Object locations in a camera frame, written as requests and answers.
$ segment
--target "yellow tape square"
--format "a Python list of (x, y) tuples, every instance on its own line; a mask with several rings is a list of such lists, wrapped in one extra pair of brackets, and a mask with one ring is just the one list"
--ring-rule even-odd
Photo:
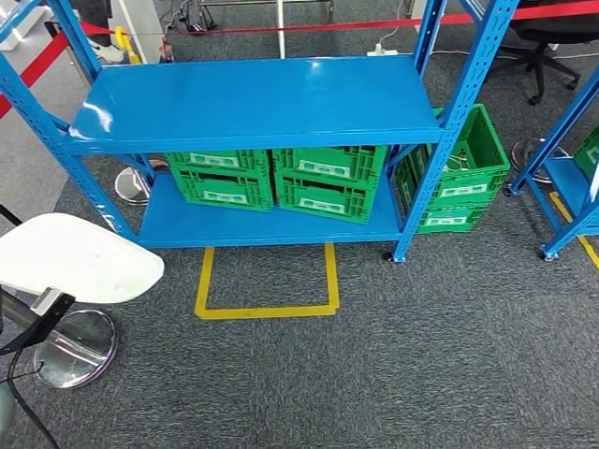
[(202, 320), (243, 320), (256, 318), (290, 318), (301, 316), (335, 315), (339, 308), (339, 288), (337, 283), (337, 264), (335, 261), (335, 247), (332, 243), (325, 243), (324, 261), (326, 269), (326, 284), (329, 290), (329, 303), (317, 306), (289, 306), (289, 307), (249, 307), (239, 309), (206, 309), (210, 277), (212, 273), (214, 248), (204, 250), (200, 281), (196, 297), (195, 314)]

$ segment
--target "shelf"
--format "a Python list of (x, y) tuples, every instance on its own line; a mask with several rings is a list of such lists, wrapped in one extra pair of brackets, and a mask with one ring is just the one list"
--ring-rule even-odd
[(582, 202), (588, 192), (588, 181), (571, 157), (556, 157), (545, 161), (545, 171), (551, 179), (553, 188), (566, 205), (571, 217), (576, 217), (582, 208)]
[(256, 212), (186, 203), (169, 173), (152, 189), (138, 243), (147, 248), (261, 246), (398, 240), (400, 221), (388, 182), (378, 185), (370, 221), (355, 224), (273, 208)]
[(410, 56), (103, 68), (63, 140), (71, 154), (438, 142)]

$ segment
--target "green plastic crate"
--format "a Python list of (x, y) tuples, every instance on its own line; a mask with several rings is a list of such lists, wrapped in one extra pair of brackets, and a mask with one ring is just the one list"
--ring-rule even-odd
[(486, 206), (431, 208), (425, 212), (416, 234), (468, 232), (482, 217)]
[(282, 209), (321, 217), (367, 223), (375, 190), (335, 186), (275, 173), (277, 204)]
[(247, 178), (171, 168), (183, 197), (190, 203), (247, 210), (271, 210), (268, 178)]
[(403, 210), (408, 212), (412, 198), (416, 192), (416, 184), (414, 181), (413, 168), (407, 157), (402, 159), (397, 164), (396, 181), (400, 192), (400, 199), (403, 206)]
[(168, 165), (176, 169), (201, 170), (204, 173), (267, 177), (270, 167), (267, 150), (230, 152), (169, 152)]
[(275, 171), (282, 176), (376, 189), (387, 146), (273, 150)]
[(590, 181), (594, 173), (597, 156), (599, 156), (599, 126), (582, 141), (582, 144), (574, 154), (574, 163)]
[[(431, 152), (431, 145), (420, 145), (409, 156), (416, 185)], [(433, 192), (430, 207), (490, 203), (509, 170), (509, 161), (483, 105), (473, 106), (452, 156)]]

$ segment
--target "red barrier tape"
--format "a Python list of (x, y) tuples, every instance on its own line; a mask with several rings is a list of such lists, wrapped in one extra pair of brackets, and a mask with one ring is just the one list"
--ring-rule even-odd
[[(20, 74), (20, 79), (27, 87), (31, 87), (44, 72), (48, 69), (64, 49), (69, 47), (69, 41), (63, 33), (54, 36), (45, 49), (28, 65)], [(5, 116), (12, 105), (8, 103), (3, 95), (0, 95), (0, 119)]]
[[(580, 16), (585, 14), (599, 13), (599, 0), (587, 0), (582, 2), (565, 3), (559, 5), (546, 5), (541, 7), (523, 7), (517, 9), (512, 20), (522, 21), (526, 19), (546, 19), (550, 17), (566, 17), (566, 16)], [(468, 14), (446, 14), (441, 17), (443, 25), (461, 25), (472, 23), (473, 20)], [(226, 30), (212, 30), (208, 33), (190, 33), (173, 30), (172, 33), (184, 35), (206, 35), (206, 34), (234, 34), (234, 33), (276, 33), (278, 31), (285, 32), (319, 32), (319, 31), (342, 31), (342, 30), (360, 30), (372, 28), (395, 28), (403, 26), (414, 26), (421, 23), (420, 19), (400, 19), (397, 21), (374, 21), (374, 22), (344, 22), (344, 23), (329, 23), (324, 25), (292, 25), (283, 28), (267, 27), (267, 28), (230, 28)], [(114, 31), (92, 25), (91, 23), (81, 22), (82, 28), (86, 35), (110, 35)], [(69, 42), (63, 33), (58, 33), (54, 37), (45, 49), (42, 51), (38, 57), (34, 59), (27, 68), (23, 70), (20, 78), (27, 86), (31, 87), (44, 72), (48, 70), (60, 53), (69, 46)], [(0, 119), (5, 116), (11, 105), (5, 98), (0, 95)]]
[[(599, 13), (599, 0), (586, 0), (582, 2), (562, 3), (558, 5), (546, 5), (540, 7), (521, 7), (514, 12), (512, 20), (523, 21), (526, 19), (547, 19), (551, 17), (582, 16), (585, 14)], [(463, 25), (472, 23), (473, 19), (468, 14), (446, 14), (441, 17), (443, 25)], [(400, 19), (397, 21), (372, 21), (372, 22), (344, 22), (327, 23), (323, 25), (291, 25), (283, 28), (278, 27), (251, 27), (251, 28), (227, 28), (223, 30), (212, 30), (208, 32), (188, 32), (171, 30), (172, 34), (178, 35), (218, 35), (236, 33), (276, 33), (284, 31), (289, 33), (298, 32), (318, 32), (318, 31), (346, 31), (364, 30), (372, 28), (395, 28), (420, 25), (421, 19)], [(82, 27), (88, 35), (108, 35), (114, 31), (107, 30), (100, 26), (82, 22)]]

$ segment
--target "yellow floor tape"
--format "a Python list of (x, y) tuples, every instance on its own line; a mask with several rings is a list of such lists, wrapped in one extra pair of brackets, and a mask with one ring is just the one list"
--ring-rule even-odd
[(326, 269), (326, 284), (329, 289), (329, 303), (318, 306), (289, 306), (289, 307), (254, 307), (242, 309), (206, 309), (210, 277), (212, 273), (214, 248), (204, 250), (200, 282), (196, 297), (195, 313), (202, 320), (240, 320), (255, 318), (289, 318), (301, 316), (335, 315), (339, 308), (339, 288), (337, 283), (337, 264), (335, 261), (335, 247), (332, 243), (325, 243), (324, 261)]
[[(570, 214), (566, 210), (566, 208), (560, 201), (560, 196), (557, 195), (557, 192), (551, 192), (549, 194), (549, 198), (555, 204), (555, 207), (557, 208), (561, 215), (563, 215), (563, 218), (568, 221), (568, 223), (572, 221), (572, 217)], [(577, 239), (582, 245), (585, 251), (591, 258), (591, 260), (594, 264), (597, 269), (599, 269), (599, 257), (597, 256), (597, 253), (594, 252), (591, 243), (588, 242), (588, 239), (585, 236), (579, 236)]]

